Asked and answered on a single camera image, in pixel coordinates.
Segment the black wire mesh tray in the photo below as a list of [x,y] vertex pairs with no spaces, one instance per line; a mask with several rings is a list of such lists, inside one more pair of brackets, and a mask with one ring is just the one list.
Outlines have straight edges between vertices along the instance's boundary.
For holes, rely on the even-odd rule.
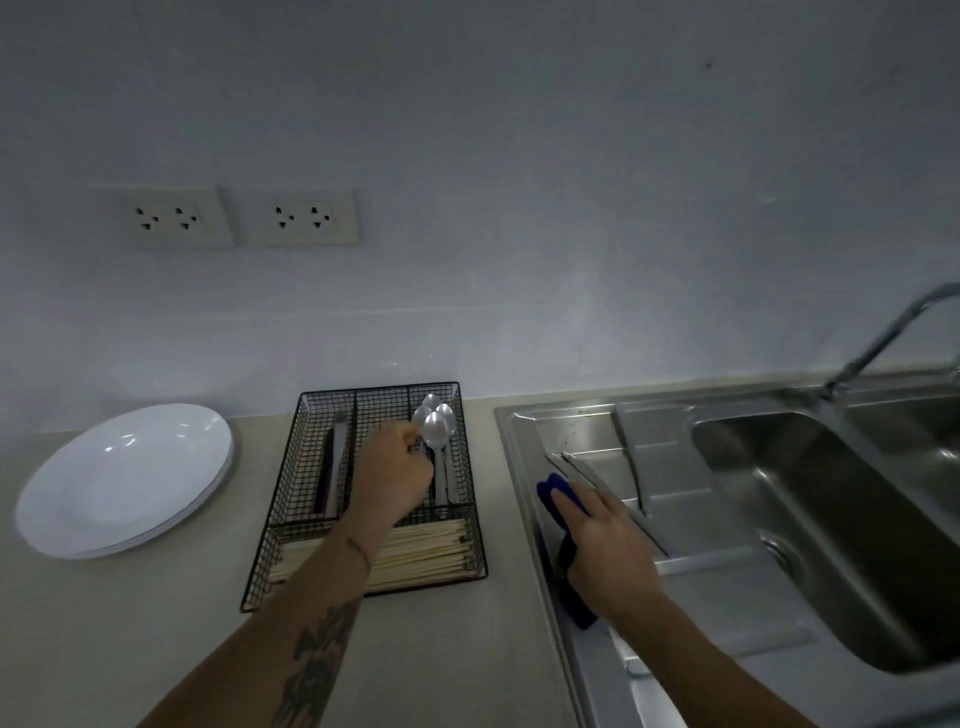
[[[463,519],[466,524],[469,550],[464,575],[448,581],[424,586],[376,592],[391,594],[433,586],[475,581],[487,576],[487,558],[477,518],[473,493],[473,476],[464,424],[464,406],[458,382],[433,382],[399,387],[340,389],[325,392],[304,392],[297,402],[297,411],[290,426],[287,447],[276,478],[274,497],[263,525],[263,533],[253,558],[247,588],[240,604],[241,612],[255,612],[271,592],[269,574],[277,562],[283,544],[322,537],[343,516],[349,506],[350,486],[357,451],[368,435],[388,420],[409,420],[428,394],[437,395],[453,408],[457,431],[450,438],[453,472],[448,474],[448,505],[434,505],[434,483],[410,515],[397,526]],[[331,487],[337,489],[337,516],[324,518],[314,512],[321,463],[324,457],[324,436],[335,420],[348,418],[347,446],[340,468],[333,475]],[[433,452],[424,449],[433,459]]]

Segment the faucet spout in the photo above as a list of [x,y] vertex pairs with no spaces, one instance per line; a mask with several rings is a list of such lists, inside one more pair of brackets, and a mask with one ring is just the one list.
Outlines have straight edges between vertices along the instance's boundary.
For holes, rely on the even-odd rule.
[[820,398],[822,400],[832,400],[836,397],[840,389],[849,384],[854,377],[866,369],[920,314],[935,303],[957,296],[960,296],[960,283],[944,283],[929,293],[920,296],[916,301],[907,306],[903,310],[903,313],[901,313],[890,326],[883,330],[871,345],[867,347],[866,351],[852,360],[847,366],[840,370],[837,376],[829,379],[827,383],[821,387],[819,393]]

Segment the wall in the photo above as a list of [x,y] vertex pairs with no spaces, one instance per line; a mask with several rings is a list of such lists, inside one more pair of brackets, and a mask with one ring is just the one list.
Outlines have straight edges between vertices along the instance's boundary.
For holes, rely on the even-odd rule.
[[[0,13],[8,440],[161,400],[832,368],[960,276],[948,0]],[[96,182],[349,186],[365,245],[128,252]]]

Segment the outlet cover plate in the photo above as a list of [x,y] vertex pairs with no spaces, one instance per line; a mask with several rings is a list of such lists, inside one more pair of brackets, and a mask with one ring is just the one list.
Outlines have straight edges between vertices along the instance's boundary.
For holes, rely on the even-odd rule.
[[128,248],[194,250],[236,244],[215,188],[98,186],[94,192],[124,232]]
[[234,217],[244,243],[253,247],[358,245],[351,189],[240,190]]

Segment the hand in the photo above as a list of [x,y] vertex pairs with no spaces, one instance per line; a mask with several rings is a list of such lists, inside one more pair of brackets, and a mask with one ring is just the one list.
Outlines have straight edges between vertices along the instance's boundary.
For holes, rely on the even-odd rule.
[[433,477],[422,452],[411,452],[417,440],[412,423],[388,422],[371,434],[357,454],[349,512],[385,528],[420,505]]
[[591,612],[616,627],[621,616],[642,609],[644,602],[665,598],[660,575],[620,500],[572,480],[570,486],[586,513],[559,490],[550,494],[577,545],[567,578]]

